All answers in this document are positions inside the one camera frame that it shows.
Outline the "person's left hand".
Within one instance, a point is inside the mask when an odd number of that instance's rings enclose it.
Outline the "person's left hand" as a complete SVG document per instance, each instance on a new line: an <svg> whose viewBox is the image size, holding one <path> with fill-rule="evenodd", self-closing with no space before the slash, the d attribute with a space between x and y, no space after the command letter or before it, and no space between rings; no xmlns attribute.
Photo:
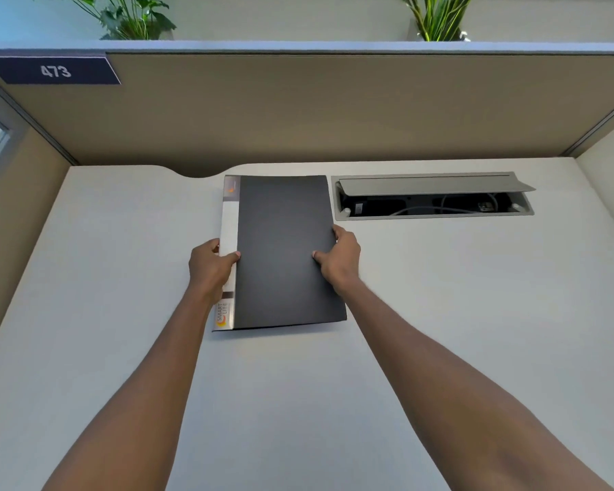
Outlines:
<svg viewBox="0 0 614 491"><path fill-rule="evenodd" d="M188 292L210 305L221 300L223 288L229 280L233 266L220 263L220 239L210 239L193 248L188 263Z"/></svg>

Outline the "person's right hand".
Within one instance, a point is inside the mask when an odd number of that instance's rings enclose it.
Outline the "person's right hand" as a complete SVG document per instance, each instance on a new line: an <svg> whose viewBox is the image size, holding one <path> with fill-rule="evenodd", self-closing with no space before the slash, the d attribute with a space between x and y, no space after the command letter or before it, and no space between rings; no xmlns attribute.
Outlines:
<svg viewBox="0 0 614 491"><path fill-rule="evenodd" d="M353 232L334 224L333 233L336 242L331 250L334 251L334 261L329 266L319 266L323 277L332 285L336 293L347 300L351 290L360 282L359 264L361 247Z"/></svg>

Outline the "black folder with white spine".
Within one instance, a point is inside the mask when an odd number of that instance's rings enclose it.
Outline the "black folder with white spine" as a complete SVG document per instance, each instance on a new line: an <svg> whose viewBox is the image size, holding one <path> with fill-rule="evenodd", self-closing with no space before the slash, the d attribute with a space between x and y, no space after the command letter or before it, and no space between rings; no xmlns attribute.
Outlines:
<svg viewBox="0 0 614 491"><path fill-rule="evenodd" d="M212 330L291 327L347 320L314 251L335 245L324 175L226 175L219 249L238 252L215 306Z"/></svg>

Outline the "person's left forearm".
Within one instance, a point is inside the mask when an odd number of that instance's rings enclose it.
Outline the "person's left forearm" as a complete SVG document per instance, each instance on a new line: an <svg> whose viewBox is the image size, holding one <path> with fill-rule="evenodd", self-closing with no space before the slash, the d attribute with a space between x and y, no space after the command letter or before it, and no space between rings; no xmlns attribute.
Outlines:
<svg viewBox="0 0 614 491"><path fill-rule="evenodd" d="M42 491L165 491L204 337L222 288L189 285L142 362L74 442Z"/></svg>

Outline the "person's right forearm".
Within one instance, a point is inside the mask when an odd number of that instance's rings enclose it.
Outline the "person's right forearm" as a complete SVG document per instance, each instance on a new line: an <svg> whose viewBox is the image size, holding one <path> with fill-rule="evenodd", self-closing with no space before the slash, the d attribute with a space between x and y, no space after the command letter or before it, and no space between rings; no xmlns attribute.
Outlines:
<svg viewBox="0 0 614 491"><path fill-rule="evenodd" d="M614 491L524 404L359 278L331 278L452 491Z"/></svg>

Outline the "beige desk partition panel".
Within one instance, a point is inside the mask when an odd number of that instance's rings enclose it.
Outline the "beige desk partition panel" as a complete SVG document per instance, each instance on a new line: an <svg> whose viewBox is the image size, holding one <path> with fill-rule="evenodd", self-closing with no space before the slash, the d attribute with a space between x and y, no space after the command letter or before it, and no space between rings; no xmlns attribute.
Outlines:
<svg viewBox="0 0 614 491"><path fill-rule="evenodd" d="M614 43L0 42L106 56L120 85L0 89L76 165L577 157L614 117Z"/></svg>

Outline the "dark blue number label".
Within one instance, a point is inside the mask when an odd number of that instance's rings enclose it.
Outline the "dark blue number label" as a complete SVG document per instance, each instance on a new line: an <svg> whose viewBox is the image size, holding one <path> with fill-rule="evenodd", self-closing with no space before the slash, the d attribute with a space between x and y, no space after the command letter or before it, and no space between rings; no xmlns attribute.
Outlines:
<svg viewBox="0 0 614 491"><path fill-rule="evenodd" d="M12 85L120 85L106 56L1 56L0 78Z"/></svg>

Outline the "broad-leaved green plant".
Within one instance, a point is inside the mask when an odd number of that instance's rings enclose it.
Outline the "broad-leaved green plant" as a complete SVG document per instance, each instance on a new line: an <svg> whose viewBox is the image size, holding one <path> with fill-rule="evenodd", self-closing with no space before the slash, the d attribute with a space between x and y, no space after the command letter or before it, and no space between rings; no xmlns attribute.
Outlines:
<svg viewBox="0 0 614 491"><path fill-rule="evenodd" d="M98 20L102 40L162 40L177 26L165 14L164 0L68 0Z"/></svg>

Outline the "narrow-leaved green plant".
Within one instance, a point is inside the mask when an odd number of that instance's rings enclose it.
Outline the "narrow-leaved green plant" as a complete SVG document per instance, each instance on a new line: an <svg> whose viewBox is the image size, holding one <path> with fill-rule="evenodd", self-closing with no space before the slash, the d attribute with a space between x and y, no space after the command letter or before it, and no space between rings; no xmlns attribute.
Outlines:
<svg viewBox="0 0 614 491"><path fill-rule="evenodd" d="M462 21L472 0L401 0L412 12L426 42L469 42Z"/></svg>

